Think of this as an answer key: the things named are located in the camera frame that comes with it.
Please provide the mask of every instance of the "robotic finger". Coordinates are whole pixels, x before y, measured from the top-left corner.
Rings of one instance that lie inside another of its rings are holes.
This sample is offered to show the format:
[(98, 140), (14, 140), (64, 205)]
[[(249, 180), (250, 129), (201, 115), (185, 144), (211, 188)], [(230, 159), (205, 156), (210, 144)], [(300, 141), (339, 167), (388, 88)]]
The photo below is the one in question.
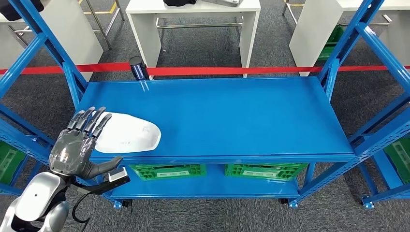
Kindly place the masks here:
[(104, 118), (102, 118), (101, 122), (98, 124), (98, 126), (92, 133), (93, 138), (98, 139), (98, 136), (100, 136), (104, 126), (107, 124), (108, 120), (110, 120), (112, 116), (112, 114), (107, 114)]
[(67, 129), (72, 130), (72, 129), (76, 126), (76, 124), (77, 124), (79, 118), (83, 115), (84, 112), (85, 112), (84, 110), (80, 110), (80, 111), (71, 119), (70, 123), (69, 123), (68, 126), (67, 126)]
[(100, 118), (101, 114), (103, 114), (105, 111), (105, 107), (101, 107), (100, 109), (97, 110), (97, 112), (95, 112), (94, 116), (91, 118), (90, 122), (88, 122), (88, 124), (86, 125), (86, 127), (84, 128), (84, 131), (86, 133), (92, 131), (92, 129), (94, 128), (95, 124), (97, 123), (97, 120)]
[(90, 107), (83, 115), (81, 115), (81, 117), (78, 120), (77, 125), (75, 126), (75, 128), (79, 131), (81, 131), (85, 125), (85, 123), (88, 120), (88, 117), (91, 115), (91, 113), (95, 110), (95, 107), (92, 106)]

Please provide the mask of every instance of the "white plastic object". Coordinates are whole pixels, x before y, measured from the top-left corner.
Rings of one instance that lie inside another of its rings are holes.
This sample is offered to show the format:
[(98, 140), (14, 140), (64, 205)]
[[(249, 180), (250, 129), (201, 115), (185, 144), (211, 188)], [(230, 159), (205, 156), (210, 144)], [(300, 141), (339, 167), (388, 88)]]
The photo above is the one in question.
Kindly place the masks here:
[(104, 112), (94, 129), (108, 113), (113, 116), (108, 120), (97, 139), (95, 146), (97, 151), (102, 153), (131, 153), (157, 148), (161, 139), (160, 129), (151, 122), (131, 115)]

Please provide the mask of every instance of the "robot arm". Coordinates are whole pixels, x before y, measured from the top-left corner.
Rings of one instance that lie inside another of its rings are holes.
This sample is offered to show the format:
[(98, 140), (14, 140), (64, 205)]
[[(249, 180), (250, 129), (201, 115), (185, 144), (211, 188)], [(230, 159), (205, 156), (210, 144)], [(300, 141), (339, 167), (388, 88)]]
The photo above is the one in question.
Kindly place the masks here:
[[(76, 176), (92, 179), (116, 169), (122, 161), (122, 157), (101, 164), (89, 161), (98, 136), (111, 118), (111, 114), (107, 114), (94, 129), (105, 108), (100, 108), (88, 120), (94, 110), (91, 107), (87, 111), (78, 112), (60, 133), (49, 156), (50, 172), (37, 174), (23, 194), (12, 202), (0, 226), (0, 232), (59, 232), (69, 213), (65, 191), (71, 184), (89, 195), (102, 194), (130, 181), (123, 168), (113, 175), (109, 174), (108, 181), (96, 186), (85, 187), (76, 183)], [(34, 221), (43, 222), (43, 226), (32, 226), (31, 222)]]

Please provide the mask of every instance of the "red barrier tape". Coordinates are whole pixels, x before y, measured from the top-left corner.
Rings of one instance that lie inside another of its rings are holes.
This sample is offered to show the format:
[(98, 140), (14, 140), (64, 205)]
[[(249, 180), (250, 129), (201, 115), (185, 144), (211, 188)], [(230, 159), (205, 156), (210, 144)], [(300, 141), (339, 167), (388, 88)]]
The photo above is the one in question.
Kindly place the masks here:
[[(127, 62), (77, 65), (80, 72), (120, 72), (130, 71)], [(236, 75), (236, 74), (266, 74), (266, 73), (297, 73), (320, 72), (321, 67), (257, 67), (257, 68), (232, 68), (232, 67), (159, 67), (147, 68), (152, 76), (184, 76), (184, 75)], [(341, 66), (339, 72), (353, 71), (383, 71), (386, 66)], [(25, 68), (22, 74), (55, 74), (63, 73), (59, 66)]]

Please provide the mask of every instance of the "robotic thumb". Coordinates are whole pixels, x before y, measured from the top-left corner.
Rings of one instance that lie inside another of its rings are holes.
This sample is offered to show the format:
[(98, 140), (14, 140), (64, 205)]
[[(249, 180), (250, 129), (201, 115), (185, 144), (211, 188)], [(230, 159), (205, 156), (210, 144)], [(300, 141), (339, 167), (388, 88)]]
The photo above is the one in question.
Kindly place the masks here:
[(118, 167), (119, 163), (121, 163), (123, 157), (117, 156), (113, 158), (111, 161), (99, 164), (93, 164), (91, 169), (88, 173), (88, 178), (94, 178), (100, 174), (107, 173), (115, 168)]

